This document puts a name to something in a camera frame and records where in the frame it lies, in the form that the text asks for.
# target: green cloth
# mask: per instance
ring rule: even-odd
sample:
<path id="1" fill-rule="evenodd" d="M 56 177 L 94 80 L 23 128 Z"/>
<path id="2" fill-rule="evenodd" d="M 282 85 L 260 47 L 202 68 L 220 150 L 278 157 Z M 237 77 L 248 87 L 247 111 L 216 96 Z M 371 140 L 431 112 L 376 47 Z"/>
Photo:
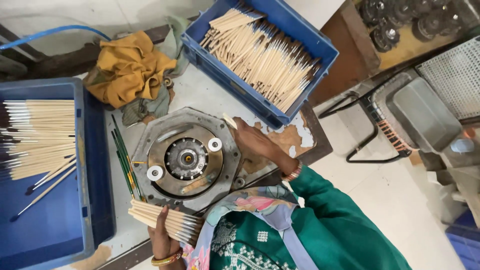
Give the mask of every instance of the green cloth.
<path id="1" fill-rule="evenodd" d="M 305 198 L 305 208 L 293 211 L 292 227 L 318 269 L 411 269 L 353 200 L 328 180 L 303 166 L 290 185 Z M 220 220 L 211 245 L 211 270 L 276 270 L 277 265 L 296 269 L 276 230 L 249 212 L 231 212 Z"/>

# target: colorful bracelet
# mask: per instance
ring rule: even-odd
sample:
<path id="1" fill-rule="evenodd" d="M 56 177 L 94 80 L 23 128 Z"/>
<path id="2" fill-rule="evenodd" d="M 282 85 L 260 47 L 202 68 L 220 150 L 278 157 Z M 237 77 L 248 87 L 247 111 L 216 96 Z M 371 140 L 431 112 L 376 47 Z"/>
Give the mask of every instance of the colorful bracelet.
<path id="1" fill-rule="evenodd" d="M 170 264 L 170 263 L 180 259 L 180 257 L 182 257 L 182 254 L 183 254 L 183 249 L 180 248 L 175 254 L 173 254 L 172 256 L 170 256 L 166 259 L 157 260 L 157 259 L 155 259 L 155 256 L 153 256 L 152 257 L 152 265 L 153 266 L 164 266 L 164 265 Z"/>
<path id="2" fill-rule="evenodd" d="M 299 165 L 298 165 L 297 169 L 296 169 L 294 172 L 292 172 L 292 173 L 289 174 L 289 175 L 284 175 L 284 174 L 282 173 L 282 180 L 283 180 L 283 181 L 290 182 L 290 181 L 292 181 L 292 180 L 297 179 L 297 177 L 298 177 L 298 176 L 300 175 L 300 173 L 301 173 L 301 168 L 302 168 L 302 166 L 303 166 L 303 164 L 302 164 L 302 162 L 299 160 Z"/>

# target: circular metal plate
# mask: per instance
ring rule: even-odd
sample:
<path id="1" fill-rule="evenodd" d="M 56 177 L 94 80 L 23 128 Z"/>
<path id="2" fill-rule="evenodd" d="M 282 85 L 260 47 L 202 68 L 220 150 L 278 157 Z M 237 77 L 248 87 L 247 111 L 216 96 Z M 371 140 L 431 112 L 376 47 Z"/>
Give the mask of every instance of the circular metal plate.
<path id="1" fill-rule="evenodd" d="M 166 168 L 165 176 L 155 181 L 158 190 L 170 197 L 195 197 L 213 185 L 222 170 L 222 151 L 205 147 L 215 135 L 206 128 L 185 123 L 160 133 L 148 152 L 148 167 Z M 182 194 L 182 188 L 207 178 L 208 182 Z"/>

